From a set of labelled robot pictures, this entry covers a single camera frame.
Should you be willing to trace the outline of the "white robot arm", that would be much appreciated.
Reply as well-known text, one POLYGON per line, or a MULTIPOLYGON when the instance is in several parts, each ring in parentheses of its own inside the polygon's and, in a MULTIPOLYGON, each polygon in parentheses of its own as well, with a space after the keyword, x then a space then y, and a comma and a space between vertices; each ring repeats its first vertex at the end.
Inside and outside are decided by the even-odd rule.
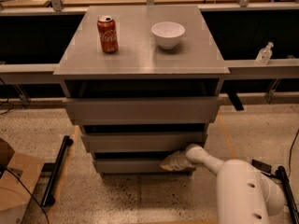
POLYGON ((190 144, 160 164, 166 171, 199 165, 216 176, 218 224, 270 224, 270 217, 283 210, 285 198, 280 186, 245 161, 222 161, 190 144))

